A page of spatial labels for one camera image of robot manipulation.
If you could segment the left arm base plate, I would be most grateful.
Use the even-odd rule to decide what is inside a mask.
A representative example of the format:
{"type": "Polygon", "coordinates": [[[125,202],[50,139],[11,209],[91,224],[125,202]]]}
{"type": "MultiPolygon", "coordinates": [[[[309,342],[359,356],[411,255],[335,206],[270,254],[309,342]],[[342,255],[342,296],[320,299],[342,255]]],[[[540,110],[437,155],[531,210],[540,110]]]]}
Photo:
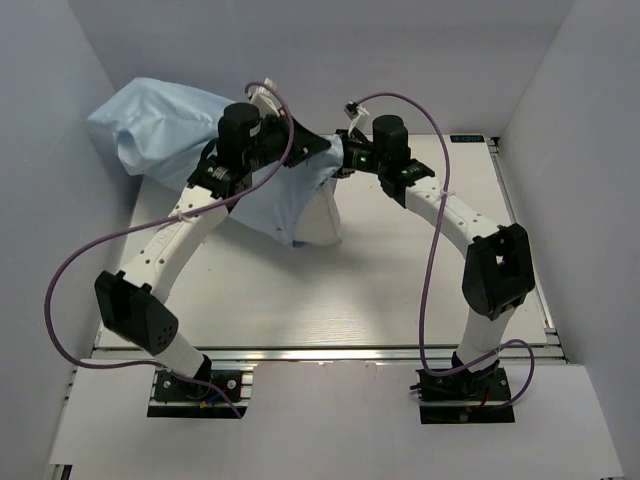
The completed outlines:
{"type": "MultiPolygon", "coordinates": [[[[240,416],[243,416],[251,397],[253,374],[243,370],[213,370],[210,381],[228,397],[240,416]]],[[[147,416],[239,419],[215,389],[183,382],[166,370],[159,370],[154,377],[147,416]]]]}

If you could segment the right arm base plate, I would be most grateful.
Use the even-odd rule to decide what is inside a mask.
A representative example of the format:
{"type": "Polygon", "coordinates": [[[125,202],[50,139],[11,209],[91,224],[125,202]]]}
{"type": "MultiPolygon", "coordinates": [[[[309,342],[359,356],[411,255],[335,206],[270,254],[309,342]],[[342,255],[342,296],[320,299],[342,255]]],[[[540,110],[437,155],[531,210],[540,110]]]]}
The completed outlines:
{"type": "Polygon", "coordinates": [[[460,374],[435,377],[418,370],[409,392],[417,401],[423,425],[515,422],[513,406],[506,405],[512,397],[509,381],[500,367],[474,380],[460,374]]]}

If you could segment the white pillow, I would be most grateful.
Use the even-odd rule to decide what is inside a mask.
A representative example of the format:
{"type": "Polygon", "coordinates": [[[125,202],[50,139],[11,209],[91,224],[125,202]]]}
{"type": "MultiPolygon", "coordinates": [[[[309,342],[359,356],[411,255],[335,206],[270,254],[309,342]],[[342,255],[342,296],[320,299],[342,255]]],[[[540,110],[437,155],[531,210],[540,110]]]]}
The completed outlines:
{"type": "Polygon", "coordinates": [[[329,247],[341,242],[341,218],[334,192],[335,187],[325,183],[314,193],[296,221],[295,244],[329,247]]]}

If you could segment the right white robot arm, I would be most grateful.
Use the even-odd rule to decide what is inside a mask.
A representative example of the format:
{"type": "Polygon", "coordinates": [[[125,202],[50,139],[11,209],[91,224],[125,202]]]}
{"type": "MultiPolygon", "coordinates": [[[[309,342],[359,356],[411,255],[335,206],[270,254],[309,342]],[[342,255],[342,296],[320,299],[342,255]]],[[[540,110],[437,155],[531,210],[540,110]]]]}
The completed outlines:
{"type": "Polygon", "coordinates": [[[469,313],[451,368],[436,375],[451,377],[459,396],[477,397],[497,369],[509,320],[535,286],[526,230],[517,223],[492,221],[458,199],[412,156],[399,116],[375,118],[370,137],[356,127],[336,133],[343,145],[343,175],[376,175],[389,198],[431,224],[436,238],[445,237],[461,253],[462,294],[469,313]]]}

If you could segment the light blue pillowcase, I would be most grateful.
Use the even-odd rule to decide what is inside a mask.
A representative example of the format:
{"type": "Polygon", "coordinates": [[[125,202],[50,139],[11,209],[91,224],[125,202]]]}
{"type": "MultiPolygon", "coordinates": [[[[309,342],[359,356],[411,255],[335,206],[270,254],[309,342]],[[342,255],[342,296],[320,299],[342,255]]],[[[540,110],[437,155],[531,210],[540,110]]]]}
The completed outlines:
{"type": "MultiPolygon", "coordinates": [[[[139,77],[91,113],[86,125],[105,158],[119,160],[131,175],[145,175],[173,191],[185,187],[205,144],[230,100],[186,85],[139,77]]],[[[314,193],[342,166],[337,135],[332,146],[301,164],[282,167],[232,210],[234,221],[293,248],[295,224],[314,193]]]]}

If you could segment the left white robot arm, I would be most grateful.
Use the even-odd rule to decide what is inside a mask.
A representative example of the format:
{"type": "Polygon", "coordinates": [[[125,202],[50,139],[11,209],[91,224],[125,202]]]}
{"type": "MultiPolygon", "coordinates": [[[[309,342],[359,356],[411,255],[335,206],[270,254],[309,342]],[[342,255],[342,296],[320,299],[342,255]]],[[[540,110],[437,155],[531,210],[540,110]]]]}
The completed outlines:
{"type": "Polygon", "coordinates": [[[209,392],[211,361],[180,334],[178,319],[165,305],[173,284],[237,197],[249,193],[255,172],[269,165],[293,167],[331,146],[328,139],[288,122],[282,111],[264,114],[249,103],[227,106],[217,131],[168,225],[118,273],[104,271],[95,281],[105,327],[169,369],[191,399],[209,392]]]}

